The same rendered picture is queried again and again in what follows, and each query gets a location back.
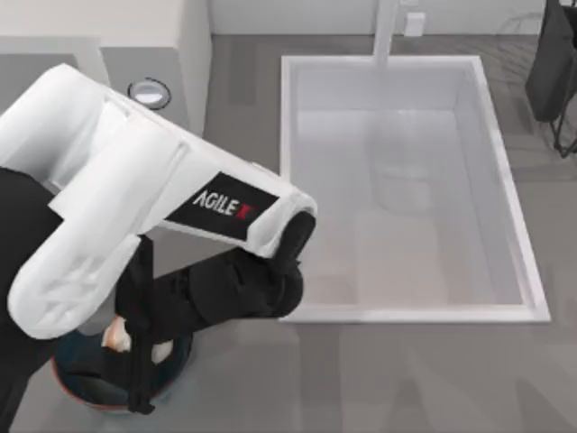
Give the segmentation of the dark blue bowl red rim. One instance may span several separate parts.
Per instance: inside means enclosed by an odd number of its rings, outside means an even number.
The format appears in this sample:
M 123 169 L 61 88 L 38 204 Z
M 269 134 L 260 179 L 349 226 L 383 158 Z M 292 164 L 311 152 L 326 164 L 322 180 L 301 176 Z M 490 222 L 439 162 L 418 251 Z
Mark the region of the dark blue bowl red rim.
M 101 346 L 104 332 L 86 336 L 74 331 L 61 340 L 51 358 L 58 384 L 68 396 L 95 410 L 151 414 L 155 404 L 169 393 L 186 370 L 194 338 L 182 336 L 173 339 L 173 351 L 169 357 L 160 364 L 154 364 L 151 360 L 154 344 L 147 333 L 135 333 L 131 351 L 118 353 Z M 122 389 L 99 379 L 66 373 L 66 368 L 72 365 L 101 364 L 123 364 L 129 373 L 129 387 Z

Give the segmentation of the white and orange food piece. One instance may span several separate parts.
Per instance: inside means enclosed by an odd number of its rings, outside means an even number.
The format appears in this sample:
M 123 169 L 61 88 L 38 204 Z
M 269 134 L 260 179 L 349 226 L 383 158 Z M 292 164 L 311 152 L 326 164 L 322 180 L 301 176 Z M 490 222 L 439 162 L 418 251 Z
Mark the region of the white and orange food piece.
M 128 353 L 132 348 L 132 339 L 125 330 L 125 319 L 115 317 L 105 329 L 101 346 L 110 348 L 118 353 Z M 151 360 L 154 364 L 160 364 L 166 360 L 173 351 L 172 340 L 154 345 L 151 350 Z

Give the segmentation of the white sink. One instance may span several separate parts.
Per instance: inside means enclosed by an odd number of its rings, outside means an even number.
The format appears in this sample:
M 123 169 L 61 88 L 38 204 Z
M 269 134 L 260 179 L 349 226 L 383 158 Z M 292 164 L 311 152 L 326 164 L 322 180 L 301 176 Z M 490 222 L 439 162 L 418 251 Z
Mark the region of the white sink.
M 290 322 L 550 321 L 479 57 L 283 57 L 279 167 L 318 205 Z

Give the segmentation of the tall white tap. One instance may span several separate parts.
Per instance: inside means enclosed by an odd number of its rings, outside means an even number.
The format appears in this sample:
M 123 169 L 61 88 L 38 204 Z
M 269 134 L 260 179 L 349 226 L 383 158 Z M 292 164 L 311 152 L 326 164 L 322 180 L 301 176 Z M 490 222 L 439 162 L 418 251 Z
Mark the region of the tall white tap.
M 399 0 L 378 0 L 372 57 L 379 67 L 387 64 L 395 31 Z

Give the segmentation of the white wall socket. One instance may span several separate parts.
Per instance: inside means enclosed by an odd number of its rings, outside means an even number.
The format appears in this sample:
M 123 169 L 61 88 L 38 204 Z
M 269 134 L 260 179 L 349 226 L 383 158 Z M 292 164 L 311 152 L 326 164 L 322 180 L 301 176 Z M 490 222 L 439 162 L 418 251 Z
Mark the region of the white wall socket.
M 426 14 L 422 12 L 407 13 L 404 36 L 421 37 L 424 35 L 426 25 Z

